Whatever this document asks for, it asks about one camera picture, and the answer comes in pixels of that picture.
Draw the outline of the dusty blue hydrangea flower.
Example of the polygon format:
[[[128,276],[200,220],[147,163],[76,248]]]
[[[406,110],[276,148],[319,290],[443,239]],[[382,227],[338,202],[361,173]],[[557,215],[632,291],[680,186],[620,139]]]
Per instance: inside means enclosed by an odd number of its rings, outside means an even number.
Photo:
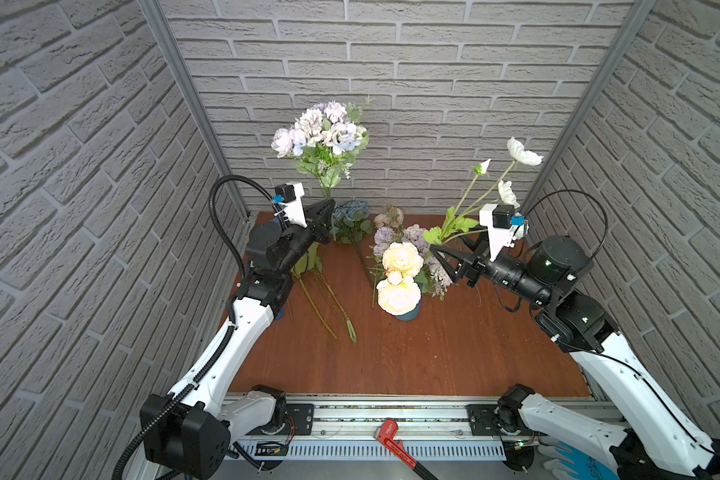
[[[365,263],[365,256],[361,251],[363,239],[370,235],[374,229],[370,213],[370,207],[362,200],[351,200],[337,206],[332,214],[331,235],[334,241],[353,247],[365,273],[366,280],[372,285],[373,278],[370,269]]]

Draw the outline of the white poppy flower stem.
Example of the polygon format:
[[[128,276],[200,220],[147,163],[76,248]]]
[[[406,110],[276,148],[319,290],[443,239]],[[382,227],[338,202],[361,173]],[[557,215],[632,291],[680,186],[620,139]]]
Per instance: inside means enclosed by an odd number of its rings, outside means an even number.
[[[489,199],[492,193],[496,193],[496,199],[501,204],[508,204],[516,209],[520,207],[517,195],[512,190],[512,182],[507,175],[517,166],[538,167],[544,161],[544,157],[525,147],[519,140],[511,137],[507,141],[507,150],[511,157],[511,163],[498,177],[498,179],[481,195],[476,197],[468,206],[464,202],[468,199],[470,192],[474,189],[479,180],[489,177],[491,160],[487,159],[473,167],[474,176],[456,206],[449,207],[441,226],[426,229],[423,238],[430,245],[444,245],[456,238],[466,236],[469,232],[478,228],[478,221],[472,217],[477,214],[482,205]]]

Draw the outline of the lilac white flower bouquet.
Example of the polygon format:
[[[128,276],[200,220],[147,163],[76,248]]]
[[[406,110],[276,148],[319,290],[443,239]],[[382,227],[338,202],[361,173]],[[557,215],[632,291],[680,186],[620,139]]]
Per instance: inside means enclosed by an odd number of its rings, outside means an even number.
[[[278,129],[271,149],[279,158],[295,161],[299,172],[315,178],[324,198],[350,177],[360,152],[368,146],[362,125],[363,107],[329,101],[307,108],[290,127]]]

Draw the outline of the peach rose flower stem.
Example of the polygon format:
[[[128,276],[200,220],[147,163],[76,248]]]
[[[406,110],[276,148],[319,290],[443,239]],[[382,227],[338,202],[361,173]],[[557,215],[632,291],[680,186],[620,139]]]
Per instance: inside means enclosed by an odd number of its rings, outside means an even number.
[[[383,278],[376,285],[377,303],[396,316],[413,309],[421,301],[422,291],[415,277],[421,272],[424,258],[410,242],[393,242],[383,252]]]

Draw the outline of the blue ceramic vase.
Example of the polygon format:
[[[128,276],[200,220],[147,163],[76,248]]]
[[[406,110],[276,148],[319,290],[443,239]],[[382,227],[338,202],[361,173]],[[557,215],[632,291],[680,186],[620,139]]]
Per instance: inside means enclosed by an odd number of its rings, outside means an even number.
[[[421,306],[422,306],[422,301],[419,301],[413,309],[411,309],[410,311],[408,311],[404,314],[396,315],[396,318],[401,321],[411,321],[419,315],[419,313],[421,311]]]

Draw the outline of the pink white hydrangea bouquet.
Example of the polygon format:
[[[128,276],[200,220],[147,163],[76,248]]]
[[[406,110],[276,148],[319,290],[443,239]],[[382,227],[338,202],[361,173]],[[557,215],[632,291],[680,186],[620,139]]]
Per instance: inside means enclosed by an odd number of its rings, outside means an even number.
[[[452,281],[430,252],[425,232],[419,224],[378,225],[373,245],[373,272],[378,287],[382,281],[392,283],[395,279],[410,277],[423,295],[445,298]]]

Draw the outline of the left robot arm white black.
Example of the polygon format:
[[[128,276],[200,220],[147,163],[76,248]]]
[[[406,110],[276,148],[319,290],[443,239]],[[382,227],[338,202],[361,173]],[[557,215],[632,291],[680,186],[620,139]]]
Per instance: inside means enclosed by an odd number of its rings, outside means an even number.
[[[218,190],[240,182],[263,194],[274,211],[273,220],[258,224],[240,252],[221,226],[216,209]],[[198,360],[165,395],[150,395],[141,407],[141,430],[117,460],[112,478],[121,479],[138,449],[148,461],[168,468],[167,478],[179,474],[209,479],[228,450],[257,428],[279,429],[285,424],[286,395],[256,386],[224,413],[229,386],[264,331],[283,310],[293,287],[292,270],[310,247],[330,241],[336,202],[323,199],[303,206],[299,183],[267,191],[241,175],[216,180],[208,197],[209,215],[231,249],[241,272],[237,290],[227,300],[227,319]]]

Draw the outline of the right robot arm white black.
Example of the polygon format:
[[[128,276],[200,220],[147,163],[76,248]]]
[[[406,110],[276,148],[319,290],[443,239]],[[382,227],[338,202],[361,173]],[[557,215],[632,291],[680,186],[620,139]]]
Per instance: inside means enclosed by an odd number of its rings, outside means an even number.
[[[496,429],[550,435],[621,479],[711,479],[720,474],[720,439],[694,424],[642,365],[617,322],[575,287],[590,257],[567,236],[535,245],[529,260],[492,249],[486,235],[462,252],[430,250],[452,281],[486,278],[528,303],[534,323],[605,391],[627,424],[596,421],[517,384],[500,397]]]

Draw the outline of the small pink rose stem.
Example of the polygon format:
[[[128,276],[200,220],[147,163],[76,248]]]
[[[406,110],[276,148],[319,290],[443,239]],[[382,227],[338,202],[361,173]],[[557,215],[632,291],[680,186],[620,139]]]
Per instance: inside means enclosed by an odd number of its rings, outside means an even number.
[[[388,205],[384,212],[374,218],[373,223],[376,230],[385,227],[400,230],[404,223],[404,213],[400,208]]]

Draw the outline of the red pipe wrench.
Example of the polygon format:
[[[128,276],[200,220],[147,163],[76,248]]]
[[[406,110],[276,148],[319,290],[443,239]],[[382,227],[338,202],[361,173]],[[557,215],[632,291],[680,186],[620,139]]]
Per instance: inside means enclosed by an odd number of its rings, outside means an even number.
[[[389,418],[377,429],[376,440],[392,455],[408,466],[420,479],[437,480],[422,463],[415,460],[405,449],[401,440],[396,440],[395,435],[399,430],[398,423]]]

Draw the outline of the blue work glove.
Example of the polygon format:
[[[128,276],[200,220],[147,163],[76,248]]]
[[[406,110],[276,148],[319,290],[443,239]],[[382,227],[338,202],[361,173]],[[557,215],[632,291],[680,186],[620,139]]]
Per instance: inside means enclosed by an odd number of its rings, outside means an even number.
[[[608,467],[567,444],[556,445],[555,451],[560,455],[551,468],[556,479],[619,479]]]

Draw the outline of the aluminium mounting rail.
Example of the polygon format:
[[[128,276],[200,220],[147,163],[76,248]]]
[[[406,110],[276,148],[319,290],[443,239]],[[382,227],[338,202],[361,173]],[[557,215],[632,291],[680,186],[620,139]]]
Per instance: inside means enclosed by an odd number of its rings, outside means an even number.
[[[251,459],[322,455],[345,460],[391,455],[412,469],[424,459],[532,459],[539,435],[549,434],[603,465],[629,433],[547,400],[527,401],[532,418],[500,425],[509,405],[460,407],[291,404],[262,386],[226,406],[209,400],[150,395],[140,411],[146,458],[208,479],[230,450]]]

